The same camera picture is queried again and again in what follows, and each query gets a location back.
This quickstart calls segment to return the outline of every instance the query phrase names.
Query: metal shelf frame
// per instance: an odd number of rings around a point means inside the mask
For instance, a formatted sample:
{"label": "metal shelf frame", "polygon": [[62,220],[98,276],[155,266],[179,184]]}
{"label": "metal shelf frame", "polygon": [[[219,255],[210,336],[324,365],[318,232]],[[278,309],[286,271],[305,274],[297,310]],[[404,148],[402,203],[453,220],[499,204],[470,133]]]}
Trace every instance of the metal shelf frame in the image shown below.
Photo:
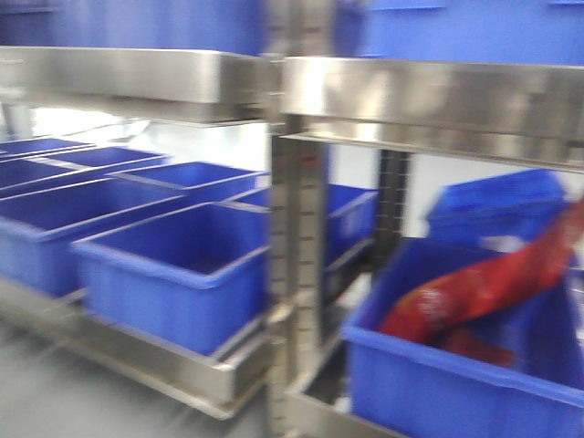
{"label": "metal shelf frame", "polygon": [[0,47],[0,101],[9,105],[200,126],[269,123],[266,317],[205,358],[99,323],[74,300],[8,282],[0,284],[0,316],[217,418],[234,415],[266,383],[274,437],[402,438],[332,406],[344,353],[335,336],[339,312],[324,298],[326,144],[381,151],[376,233],[364,244],[370,253],[340,273],[343,288],[397,245],[413,153],[584,173],[584,69],[322,57],[331,51],[334,1],[267,1],[264,57]]}
{"label": "metal shelf frame", "polygon": [[584,69],[559,66],[288,57],[282,112],[299,118],[285,136],[299,169],[294,216],[304,251],[296,256],[298,378],[287,392],[288,427],[302,436],[401,437],[338,411],[344,347],[323,339],[321,224],[327,172],[325,145],[341,142],[381,151],[380,200],[373,270],[402,233],[413,153],[517,163],[584,173]]}
{"label": "metal shelf frame", "polygon": [[[0,47],[0,102],[99,110],[197,126],[259,122],[266,62],[205,50]],[[202,356],[87,316],[63,298],[0,279],[0,317],[214,418],[264,386],[272,347],[262,316]]]}

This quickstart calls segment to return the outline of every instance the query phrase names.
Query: stainless steel shelf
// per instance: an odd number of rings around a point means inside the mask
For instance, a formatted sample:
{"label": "stainless steel shelf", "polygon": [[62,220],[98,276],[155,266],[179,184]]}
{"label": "stainless steel shelf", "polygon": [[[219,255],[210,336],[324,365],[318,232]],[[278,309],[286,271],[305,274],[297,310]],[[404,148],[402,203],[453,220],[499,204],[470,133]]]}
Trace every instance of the stainless steel shelf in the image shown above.
{"label": "stainless steel shelf", "polygon": [[271,350],[260,319],[206,357],[89,317],[79,299],[0,279],[0,318],[219,420],[233,417],[265,382]]}
{"label": "stainless steel shelf", "polygon": [[156,120],[252,120],[264,62],[208,50],[0,47],[0,101]]}
{"label": "stainless steel shelf", "polygon": [[338,342],[322,364],[287,392],[290,425],[316,438],[407,438],[335,407],[343,396],[345,349]]}
{"label": "stainless steel shelf", "polygon": [[303,141],[584,172],[584,68],[290,57]]}

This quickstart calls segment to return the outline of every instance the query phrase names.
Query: metal tray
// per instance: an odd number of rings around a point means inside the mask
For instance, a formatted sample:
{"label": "metal tray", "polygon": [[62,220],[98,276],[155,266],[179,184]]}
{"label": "metal tray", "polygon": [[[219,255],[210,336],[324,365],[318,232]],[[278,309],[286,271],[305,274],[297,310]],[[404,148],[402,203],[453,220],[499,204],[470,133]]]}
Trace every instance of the metal tray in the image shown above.
{"label": "metal tray", "polygon": [[219,420],[235,416],[265,382],[271,351],[263,318],[206,357],[90,317],[82,296],[54,299],[0,278],[0,318]]}

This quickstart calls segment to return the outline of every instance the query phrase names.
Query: gray floor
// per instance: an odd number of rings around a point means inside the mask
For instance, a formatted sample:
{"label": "gray floor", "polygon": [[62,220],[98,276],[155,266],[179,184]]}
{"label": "gray floor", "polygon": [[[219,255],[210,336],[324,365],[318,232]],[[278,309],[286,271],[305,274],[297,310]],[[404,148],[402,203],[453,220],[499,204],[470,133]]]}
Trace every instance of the gray floor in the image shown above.
{"label": "gray floor", "polygon": [[0,320],[0,437],[265,436],[265,395],[218,422]]}

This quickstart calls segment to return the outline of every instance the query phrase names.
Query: blue plastic bin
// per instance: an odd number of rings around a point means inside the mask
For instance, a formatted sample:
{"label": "blue plastic bin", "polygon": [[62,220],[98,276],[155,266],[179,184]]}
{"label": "blue plastic bin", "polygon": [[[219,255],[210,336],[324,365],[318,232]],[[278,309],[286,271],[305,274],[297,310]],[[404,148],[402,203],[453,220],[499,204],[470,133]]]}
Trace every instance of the blue plastic bin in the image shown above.
{"label": "blue plastic bin", "polygon": [[49,159],[49,162],[55,165],[93,171],[103,175],[110,172],[121,172],[164,164],[169,155],[109,146],[51,153],[43,157]]}
{"label": "blue plastic bin", "polygon": [[263,0],[62,0],[58,46],[199,48],[258,55]]}
{"label": "blue plastic bin", "polygon": [[365,10],[361,0],[337,0],[333,19],[335,55],[355,57],[359,54]]}
{"label": "blue plastic bin", "polygon": [[76,242],[88,312],[212,353],[265,308],[266,221],[202,204]]}
{"label": "blue plastic bin", "polygon": [[53,0],[0,0],[0,46],[50,46],[54,43]]}
{"label": "blue plastic bin", "polygon": [[200,48],[260,55],[267,43],[264,0],[163,0],[167,48]]}
{"label": "blue plastic bin", "polygon": [[116,172],[112,176],[128,185],[156,185],[169,193],[187,195],[193,203],[220,202],[236,194],[255,189],[264,172],[251,172],[208,162],[184,162],[135,171]]}
{"label": "blue plastic bin", "polygon": [[508,236],[529,241],[567,205],[565,195],[543,169],[449,185],[426,215],[428,237],[491,249]]}
{"label": "blue plastic bin", "polygon": [[15,158],[28,158],[52,151],[73,151],[90,147],[88,143],[43,137],[0,143],[0,162]]}
{"label": "blue plastic bin", "polygon": [[111,179],[0,200],[0,274],[65,295],[79,286],[72,241],[183,207],[155,191],[149,201],[134,202]]}
{"label": "blue plastic bin", "polygon": [[370,0],[360,54],[584,64],[581,0]]}
{"label": "blue plastic bin", "polygon": [[[268,207],[268,196],[268,190],[262,189],[235,196],[231,201]],[[373,233],[377,191],[329,184],[327,200],[325,263],[328,266]]]}
{"label": "blue plastic bin", "polygon": [[342,330],[354,413],[416,438],[581,436],[584,365],[564,281],[488,317],[497,324],[471,325],[522,354],[523,372],[375,331],[403,294],[493,254],[407,239]]}
{"label": "blue plastic bin", "polygon": [[0,199],[91,179],[95,179],[91,172],[74,171],[44,162],[24,159],[0,162]]}

